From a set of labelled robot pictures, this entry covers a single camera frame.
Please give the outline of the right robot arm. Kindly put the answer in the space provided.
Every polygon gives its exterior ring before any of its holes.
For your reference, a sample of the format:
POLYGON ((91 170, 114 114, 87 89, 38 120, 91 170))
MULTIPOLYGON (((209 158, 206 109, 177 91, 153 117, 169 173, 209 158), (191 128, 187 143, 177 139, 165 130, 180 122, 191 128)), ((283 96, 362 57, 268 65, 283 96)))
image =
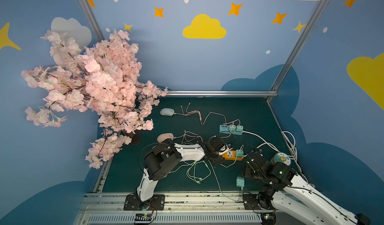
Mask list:
POLYGON ((306 225, 369 225, 363 214, 354 214, 312 187, 291 167, 291 158, 277 153, 267 160, 259 151, 245 159, 243 175, 264 184, 252 195, 244 195, 245 206, 251 210, 280 210, 306 225))

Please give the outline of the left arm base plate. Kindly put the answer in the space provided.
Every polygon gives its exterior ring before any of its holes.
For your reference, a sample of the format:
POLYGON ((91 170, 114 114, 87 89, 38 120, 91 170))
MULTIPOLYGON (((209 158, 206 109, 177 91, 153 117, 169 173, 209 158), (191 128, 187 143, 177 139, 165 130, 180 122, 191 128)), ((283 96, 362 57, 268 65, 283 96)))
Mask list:
POLYGON ((152 198, 143 202, 140 200, 138 194, 130 193, 126 196, 124 202, 124 211, 143 211, 155 210, 163 211, 165 206, 165 195, 153 195, 152 198))

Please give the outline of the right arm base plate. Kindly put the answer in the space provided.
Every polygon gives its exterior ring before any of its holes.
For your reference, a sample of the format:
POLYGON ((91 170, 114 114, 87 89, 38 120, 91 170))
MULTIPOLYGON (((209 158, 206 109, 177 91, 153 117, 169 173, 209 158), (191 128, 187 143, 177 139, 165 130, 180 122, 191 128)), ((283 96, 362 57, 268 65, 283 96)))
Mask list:
POLYGON ((274 210, 275 208, 272 205, 274 193, 274 191, 272 193, 244 193, 242 198, 245 210, 274 210))

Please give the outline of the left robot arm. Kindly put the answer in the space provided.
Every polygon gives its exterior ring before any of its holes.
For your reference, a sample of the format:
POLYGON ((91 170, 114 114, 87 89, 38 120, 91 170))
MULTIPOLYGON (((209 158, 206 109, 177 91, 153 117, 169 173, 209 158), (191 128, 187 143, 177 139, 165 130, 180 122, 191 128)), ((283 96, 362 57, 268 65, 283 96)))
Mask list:
POLYGON ((156 146, 144 157, 143 177, 137 188, 141 202, 150 200, 159 180, 167 177, 180 162, 204 162, 213 164, 225 161, 223 154, 232 146, 225 143, 221 137, 214 136, 208 142, 197 141, 194 144, 178 144, 172 133, 161 134, 157 138, 156 146))

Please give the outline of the orange power strip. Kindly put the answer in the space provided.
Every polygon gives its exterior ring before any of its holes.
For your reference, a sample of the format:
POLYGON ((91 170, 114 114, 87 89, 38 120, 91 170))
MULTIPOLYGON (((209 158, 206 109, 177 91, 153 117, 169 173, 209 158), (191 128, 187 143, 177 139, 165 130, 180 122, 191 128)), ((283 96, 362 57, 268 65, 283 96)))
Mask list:
POLYGON ((231 150, 231 151, 228 151, 226 154, 223 154, 222 157, 226 161, 242 161, 243 160, 244 157, 242 159, 238 159, 235 157, 235 154, 236 154, 236 150, 235 151, 231 150))

